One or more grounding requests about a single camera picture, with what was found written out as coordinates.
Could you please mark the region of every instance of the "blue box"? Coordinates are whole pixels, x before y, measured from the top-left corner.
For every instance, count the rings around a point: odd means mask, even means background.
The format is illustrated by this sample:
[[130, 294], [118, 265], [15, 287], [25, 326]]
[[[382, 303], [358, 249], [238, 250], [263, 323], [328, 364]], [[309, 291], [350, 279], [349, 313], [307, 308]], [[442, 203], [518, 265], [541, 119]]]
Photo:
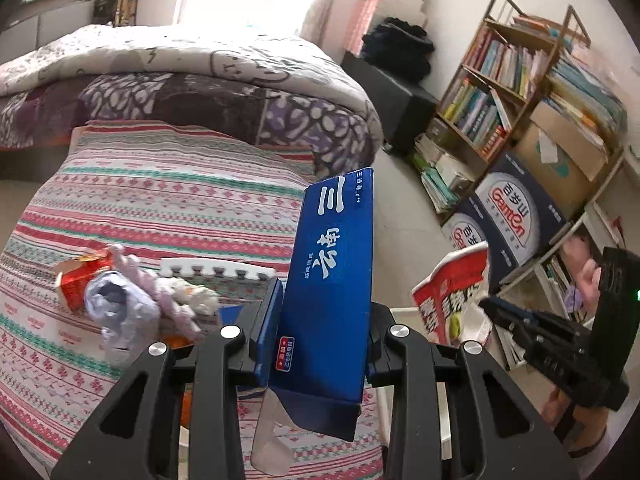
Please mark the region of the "blue box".
[[455, 249], [487, 241], [489, 290], [498, 289], [500, 280], [518, 266], [500, 231], [474, 194], [456, 206], [455, 213], [442, 226], [442, 233]]
[[306, 190], [269, 387], [291, 420], [353, 441], [369, 336], [373, 170]]
[[544, 252], [566, 223], [554, 200], [510, 150], [495, 162], [476, 196], [518, 265]]

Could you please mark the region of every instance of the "comforter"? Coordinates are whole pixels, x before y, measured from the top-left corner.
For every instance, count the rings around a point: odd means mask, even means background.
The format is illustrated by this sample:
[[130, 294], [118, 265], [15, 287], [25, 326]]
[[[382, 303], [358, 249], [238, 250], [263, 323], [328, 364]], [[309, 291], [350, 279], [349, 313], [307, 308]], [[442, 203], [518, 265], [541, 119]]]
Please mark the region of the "comforter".
[[[143, 267], [204, 256], [289, 270], [306, 187], [289, 162], [205, 128], [95, 121], [36, 193], [0, 255], [0, 420], [51, 467], [120, 376], [100, 329], [63, 308], [53, 267], [121, 243]], [[229, 287], [225, 303], [255, 301]], [[260, 400], [238, 403], [247, 478]], [[363, 394], [351, 444], [280, 428], [293, 449], [287, 478], [369, 479], [382, 474], [376, 403]]]
[[364, 90], [318, 47], [245, 29], [89, 25], [0, 66], [0, 108], [0, 149], [158, 119], [291, 151], [326, 177], [368, 166], [382, 142]]

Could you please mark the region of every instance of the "pink object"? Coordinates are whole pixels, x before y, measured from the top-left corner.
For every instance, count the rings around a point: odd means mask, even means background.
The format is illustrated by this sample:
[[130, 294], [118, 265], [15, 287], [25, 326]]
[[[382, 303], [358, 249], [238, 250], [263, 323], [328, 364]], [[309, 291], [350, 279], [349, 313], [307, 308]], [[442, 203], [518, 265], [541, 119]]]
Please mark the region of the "pink object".
[[351, 19], [344, 35], [343, 47], [354, 56], [362, 50], [362, 37], [369, 31], [378, 0], [358, 0], [353, 7]]
[[594, 316], [600, 299], [598, 284], [601, 269], [591, 257], [588, 241], [578, 235], [571, 236], [562, 244], [560, 257], [580, 291], [584, 310], [588, 316]]

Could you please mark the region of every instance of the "red snack bag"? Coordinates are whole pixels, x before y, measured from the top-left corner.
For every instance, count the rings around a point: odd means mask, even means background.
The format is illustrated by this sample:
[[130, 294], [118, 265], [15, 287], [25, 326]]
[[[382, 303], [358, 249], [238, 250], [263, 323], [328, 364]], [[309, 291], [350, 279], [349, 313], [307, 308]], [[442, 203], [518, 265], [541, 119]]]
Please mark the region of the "red snack bag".
[[56, 292], [63, 306], [75, 312], [84, 308], [84, 289], [98, 273], [111, 269], [111, 254], [108, 250], [95, 254], [83, 254], [61, 262], [54, 267]]
[[488, 291], [486, 242], [447, 254], [411, 291], [431, 342], [458, 346], [485, 343], [491, 322], [477, 302]]

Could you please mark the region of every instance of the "metal screw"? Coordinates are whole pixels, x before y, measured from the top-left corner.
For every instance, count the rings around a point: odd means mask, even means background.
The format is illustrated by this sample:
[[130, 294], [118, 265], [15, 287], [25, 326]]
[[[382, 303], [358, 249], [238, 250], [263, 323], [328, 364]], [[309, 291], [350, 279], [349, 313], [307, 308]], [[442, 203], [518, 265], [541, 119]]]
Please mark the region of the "metal screw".
[[389, 330], [391, 335], [395, 337], [407, 337], [409, 335], [409, 327], [405, 325], [393, 325]]
[[220, 335], [225, 339], [233, 339], [240, 335], [240, 327], [236, 325], [223, 326], [220, 329]]
[[153, 356], [158, 356], [158, 355], [162, 355], [166, 352], [166, 345], [164, 343], [158, 342], [158, 343], [153, 343], [150, 347], [149, 347], [149, 353]]
[[464, 348], [471, 355], [478, 355], [482, 351], [482, 345], [478, 341], [467, 341]]

